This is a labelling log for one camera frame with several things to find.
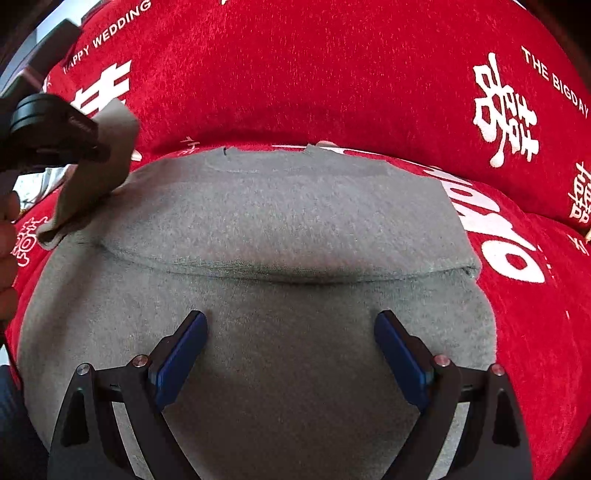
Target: folded gray cloth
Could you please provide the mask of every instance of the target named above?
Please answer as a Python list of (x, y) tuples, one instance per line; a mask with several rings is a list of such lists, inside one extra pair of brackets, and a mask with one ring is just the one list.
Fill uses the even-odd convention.
[(69, 232), (81, 228), (80, 218), (129, 175), (129, 164), (139, 133), (139, 122), (119, 100), (111, 100), (93, 120), (99, 125), (99, 141), (111, 148), (107, 161), (80, 160), (61, 189), (51, 219), (37, 228), (39, 245), (54, 249)]
[(18, 349), (27, 407), (49, 444), (78, 364), (123, 365), (201, 310), (209, 341), (164, 414), (203, 479), (379, 479), (418, 412), (375, 316), (391, 309), (433, 353), (486, 368), (496, 337), (479, 268), (441, 184), (385, 162), (308, 147), (152, 163), (45, 267)]

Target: red fabric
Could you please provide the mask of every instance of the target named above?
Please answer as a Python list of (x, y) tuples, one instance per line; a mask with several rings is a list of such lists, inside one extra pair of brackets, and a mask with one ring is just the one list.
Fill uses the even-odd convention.
[[(591, 168), (591, 99), (550, 33), (510, 0), (115, 0), (75, 50), (67, 74), (52, 72), (50, 91), (74, 100), (83, 89), (82, 98), (105, 70), (131, 61), (119, 86), (129, 92), (116, 95), (143, 123), (143, 154), (165, 155), (187, 137), (204, 146), (331, 140), (485, 182), (524, 211), (581, 231), (591, 224), (590, 178), (573, 185), (577, 163)], [(512, 153), (507, 139), (499, 168), (490, 162), (500, 128), (487, 142), (474, 124), (486, 97), (475, 67), (490, 67), (489, 53), (500, 86), (535, 113), (529, 126), (517, 110), (506, 116), (519, 145)], [(519, 125), (539, 142), (531, 162)]]
[[(105, 29), (110, 38), (95, 47)], [(478, 283), (495, 312), (498, 360), (523, 410), (535, 478), (549, 478), (591, 413), (591, 260), (570, 228), (590, 223), (583, 214), (588, 177), (577, 163), (589, 159), (591, 119), (554, 88), (552, 73), (582, 97), (583, 109), (591, 101), (535, 18), (509, 0), (114, 0), (85, 30), (75, 64), (55, 69), (48, 89), (88, 114), (113, 96), (126, 100), (142, 121), (143, 157), (133, 170), (218, 145), (267, 150), (330, 140), (470, 178), (466, 184), (433, 168), (347, 151), (446, 182), (482, 259)], [(527, 63), (522, 46), (536, 61), (539, 53), (549, 80), (531, 57)], [(484, 96), (474, 67), (487, 65), (491, 52), (502, 85), (536, 114), (529, 130), (539, 152), (531, 162), (507, 144), (504, 164), (491, 167), (501, 131), (487, 142), (473, 122)], [(569, 193), (582, 198), (585, 221), (570, 217)], [(21, 233), (29, 235), (24, 222), (43, 218), (54, 202), (50, 196), (36, 206), (18, 224)], [(36, 245), (27, 258), (8, 336), (13, 349), (48, 256)]]

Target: human hand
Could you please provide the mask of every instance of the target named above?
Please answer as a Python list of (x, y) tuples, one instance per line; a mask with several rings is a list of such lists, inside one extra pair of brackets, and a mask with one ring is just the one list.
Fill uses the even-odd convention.
[(18, 193), (0, 198), (0, 333), (17, 313), (18, 294), (12, 287), (17, 277), (18, 263), (12, 255), (17, 244), (17, 229), (11, 222), (18, 219), (21, 202)]

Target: metal screw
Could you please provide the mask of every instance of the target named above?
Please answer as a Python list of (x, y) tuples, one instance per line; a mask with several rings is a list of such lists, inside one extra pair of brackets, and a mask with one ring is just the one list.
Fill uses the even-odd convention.
[(148, 363), (148, 355), (138, 355), (131, 361), (134, 367), (143, 367)]
[(499, 364), (493, 364), (491, 366), (491, 372), (493, 372), (497, 377), (502, 377), (505, 375), (505, 369)]
[(449, 364), (452, 363), (452, 361), (449, 359), (447, 355), (435, 355), (433, 359), (435, 360), (435, 363), (440, 367), (449, 367)]
[(86, 375), (88, 372), (90, 372), (89, 364), (80, 364), (78, 365), (78, 368), (76, 368), (76, 373), (78, 375)]

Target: dark sleeve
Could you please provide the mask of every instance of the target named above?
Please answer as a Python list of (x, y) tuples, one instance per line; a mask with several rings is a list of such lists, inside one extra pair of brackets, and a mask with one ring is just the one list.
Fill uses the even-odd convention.
[(0, 366), (0, 478), (46, 480), (48, 453), (27, 415), (10, 368)]

